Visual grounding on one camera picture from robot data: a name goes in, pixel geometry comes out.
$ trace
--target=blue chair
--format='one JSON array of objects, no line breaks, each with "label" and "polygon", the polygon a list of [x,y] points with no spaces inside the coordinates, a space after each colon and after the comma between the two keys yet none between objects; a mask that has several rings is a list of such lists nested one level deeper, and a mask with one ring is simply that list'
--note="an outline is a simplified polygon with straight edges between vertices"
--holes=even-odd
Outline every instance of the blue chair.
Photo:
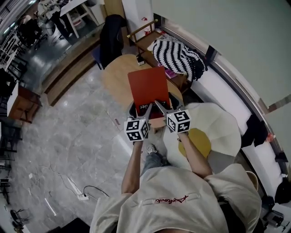
[{"label": "blue chair", "polygon": [[92,56],[94,57],[98,67],[100,70],[103,69],[103,66],[101,64],[101,61],[100,61],[100,45],[98,45],[93,51],[92,51]]}]

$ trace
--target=floor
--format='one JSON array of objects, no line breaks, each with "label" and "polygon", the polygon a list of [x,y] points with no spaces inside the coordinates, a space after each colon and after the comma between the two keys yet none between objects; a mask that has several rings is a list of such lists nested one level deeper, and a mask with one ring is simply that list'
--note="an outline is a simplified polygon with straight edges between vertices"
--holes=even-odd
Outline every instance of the floor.
[{"label": "floor", "polygon": [[[93,185],[110,196],[120,194],[132,143],[123,132],[124,110],[103,88],[101,74],[94,66],[55,107],[41,96],[43,107],[33,124],[23,126],[23,141],[17,145],[10,173],[10,201],[13,208],[26,209],[23,215],[30,217],[27,227],[31,233],[62,227],[76,217],[90,225],[94,198],[103,194],[87,188],[94,198],[79,201],[68,178],[81,191]],[[152,135],[150,142],[165,153],[161,135]]]},{"label": "floor", "polygon": [[87,20],[85,27],[78,30],[79,39],[74,34],[67,40],[59,40],[60,32],[56,28],[54,34],[48,36],[48,40],[41,42],[38,50],[35,51],[34,47],[29,49],[22,56],[29,64],[26,73],[22,76],[26,87],[40,93],[40,85],[45,79],[46,74],[60,62],[60,59],[64,57],[63,55],[69,53],[83,37],[100,29],[101,27],[96,28],[93,21]]}]

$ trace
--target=black and white striped bag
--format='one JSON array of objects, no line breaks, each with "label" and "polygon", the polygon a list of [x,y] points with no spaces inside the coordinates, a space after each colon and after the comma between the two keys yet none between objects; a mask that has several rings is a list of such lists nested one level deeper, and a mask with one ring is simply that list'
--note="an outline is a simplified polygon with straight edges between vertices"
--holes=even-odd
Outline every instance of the black and white striped bag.
[{"label": "black and white striped bag", "polygon": [[168,35],[155,40],[153,54],[164,67],[177,74],[186,74],[189,81],[198,80],[208,70],[197,53]]}]

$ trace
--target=sneaker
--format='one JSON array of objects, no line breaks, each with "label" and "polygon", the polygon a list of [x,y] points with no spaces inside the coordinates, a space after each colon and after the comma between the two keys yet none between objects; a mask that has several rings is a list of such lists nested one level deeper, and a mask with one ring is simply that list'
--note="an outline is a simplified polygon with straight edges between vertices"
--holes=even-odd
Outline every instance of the sneaker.
[{"label": "sneaker", "polygon": [[150,154],[150,153],[157,153],[158,151],[156,150],[156,147],[153,145],[153,144],[150,144],[148,147],[147,147],[147,153]]}]

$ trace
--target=red book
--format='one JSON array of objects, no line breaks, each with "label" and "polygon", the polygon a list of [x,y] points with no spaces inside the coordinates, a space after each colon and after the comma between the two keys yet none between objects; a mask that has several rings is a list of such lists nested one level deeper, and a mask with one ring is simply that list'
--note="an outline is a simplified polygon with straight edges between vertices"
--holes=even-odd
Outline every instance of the red book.
[{"label": "red book", "polygon": [[[142,116],[150,103],[159,100],[166,108],[170,106],[167,79],[164,67],[155,67],[128,73],[131,93],[136,111]],[[150,119],[163,117],[157,106],[153,106]]]}]

